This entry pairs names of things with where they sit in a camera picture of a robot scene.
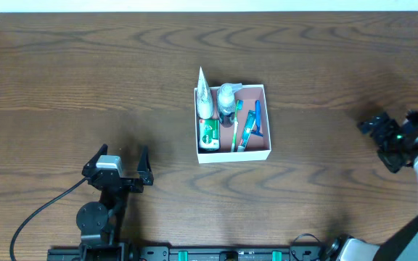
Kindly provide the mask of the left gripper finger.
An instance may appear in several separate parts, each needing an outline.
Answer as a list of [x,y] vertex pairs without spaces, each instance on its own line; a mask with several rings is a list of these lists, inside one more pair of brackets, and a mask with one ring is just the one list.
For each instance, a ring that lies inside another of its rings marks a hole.
[[97,166],[97,162],[102,155],[107,154],[108,145],[103,144],[98,152],[83,166],[82,172],[89,173],[91,170],[94,170]]
[[137,166],[137,173],[140,178],[151,178],[152,170],[149,163],[148,146],[144,146]]

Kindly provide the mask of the green soap bar package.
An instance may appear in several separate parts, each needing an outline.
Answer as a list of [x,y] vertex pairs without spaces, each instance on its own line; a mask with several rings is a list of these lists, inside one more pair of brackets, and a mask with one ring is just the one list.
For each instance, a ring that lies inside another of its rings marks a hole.
[[220,149],[219,121],[215,119],[199,119],[199,148],[205,151]]

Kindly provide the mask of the white Pantene tube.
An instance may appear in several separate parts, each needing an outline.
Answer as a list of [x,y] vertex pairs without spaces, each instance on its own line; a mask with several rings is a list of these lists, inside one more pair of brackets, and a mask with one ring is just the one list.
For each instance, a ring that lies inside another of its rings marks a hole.
[[213,116],[213,97],[206,81],[204,72],[200,67],[197,82],[197,114],[202,119],[210,119]]

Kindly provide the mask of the blue pump soap bottle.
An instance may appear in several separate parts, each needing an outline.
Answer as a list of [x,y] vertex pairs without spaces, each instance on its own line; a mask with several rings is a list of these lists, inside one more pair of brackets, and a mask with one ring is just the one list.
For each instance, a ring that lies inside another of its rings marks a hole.
[[217,91],[218,119],[225,128],[231,127],[234,123],[234,113],[237,108],[235,94],[241,89],[241,83],[225,83]]

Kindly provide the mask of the blue disposable razor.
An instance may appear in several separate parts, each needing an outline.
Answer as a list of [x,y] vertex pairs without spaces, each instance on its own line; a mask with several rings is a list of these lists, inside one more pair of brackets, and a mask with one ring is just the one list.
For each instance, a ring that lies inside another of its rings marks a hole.
[[255,129],[252,129],[251,133],[263,137],[261,133],[261,102],[259,100],[255,101]]

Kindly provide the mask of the green white toothbrush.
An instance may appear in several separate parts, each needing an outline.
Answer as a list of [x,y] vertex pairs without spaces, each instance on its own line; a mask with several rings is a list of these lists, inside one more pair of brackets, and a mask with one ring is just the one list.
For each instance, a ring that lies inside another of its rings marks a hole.
[[234,132],[233,132],[233,138],[232,138],[232,142],[231,142],[231,152],[235,152],[235,146],[237,143],[237,129],[238,129],[238,125],[239,125],[239,121],[238,121],[238,111],[242,110],[243,107],[243,100],[237,100],[236,103],[236,108],[234,111]]

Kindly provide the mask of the Colgate toothpaste tube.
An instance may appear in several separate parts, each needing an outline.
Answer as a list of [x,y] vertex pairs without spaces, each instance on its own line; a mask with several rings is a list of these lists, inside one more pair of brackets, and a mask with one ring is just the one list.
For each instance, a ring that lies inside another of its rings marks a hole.
[[255,120],[256,120],[256,113],[254,110],[250,110],[247,114],[245,127],[242,132],[241,140],[237,147],[237,152],[243,152],[246,149],[248,141],[250,139],[250,135],[252,133],[252,129],[255,126]]

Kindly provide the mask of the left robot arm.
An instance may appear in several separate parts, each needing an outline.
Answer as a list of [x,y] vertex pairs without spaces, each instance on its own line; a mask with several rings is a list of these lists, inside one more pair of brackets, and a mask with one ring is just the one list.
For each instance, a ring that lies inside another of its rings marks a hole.
[[142,149],[139,158],[137,178],[125,177],[121,158],[109,155],[107,149],[108,145],[103,144],[82,169],[86,182],[101,192],[99,201],[85,204],[76,215],[81,246],[88,248],[114,245],[120,233],[128,195],[141,193],[145,186],[154,183],[147,147]]

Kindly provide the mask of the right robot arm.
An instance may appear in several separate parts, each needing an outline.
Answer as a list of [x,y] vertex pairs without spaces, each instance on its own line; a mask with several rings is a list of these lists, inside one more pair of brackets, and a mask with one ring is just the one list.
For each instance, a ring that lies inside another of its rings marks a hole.
[[402,120],[380,112],[357,125],[373,140],[377,158],[388,172],[411,169],[417,190],[411,219],[382,243],[370,243],[350,234],[338,236],[322,253],[321,260],[418,260],[418,109]]

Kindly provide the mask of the white box pink interior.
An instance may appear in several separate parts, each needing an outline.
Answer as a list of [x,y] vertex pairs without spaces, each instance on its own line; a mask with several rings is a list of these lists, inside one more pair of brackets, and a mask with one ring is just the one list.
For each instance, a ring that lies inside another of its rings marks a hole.
[[199,116],[197,115],[197,89],[194,90],[194,132],[198,162],[218,163],[218,162],[242,162],[266,160],[271,153],[271,131],[269,126],[269,114],[267,109],[265,88],[263,84],[244,85],[243,89],[236,92],[236,100],[243,100],[242,110],[238,112],[239,121],[237,128],[237,145],[242,137],[242,132],[247,120],[247,114],[250,110],[255,111],[255,102],[261,104],[261,127],[260,132],[263,136],[251,135],[247,147],[243,152],[231,152],[232,137],[234,127],[221,127],[220,129],[220,149],[217,151],[205,151],[199,147]]

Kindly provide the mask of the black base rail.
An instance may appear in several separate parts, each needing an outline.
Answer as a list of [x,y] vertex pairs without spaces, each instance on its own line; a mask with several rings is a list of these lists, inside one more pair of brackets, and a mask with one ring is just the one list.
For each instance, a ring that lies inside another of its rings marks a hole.
[[319,260],[322,248],[299,245],[270,248],[215,248],[146,246],[137,248],[122,244],[102,248],[50,249],[48,261],[110,260],[110,261],[291,261]]

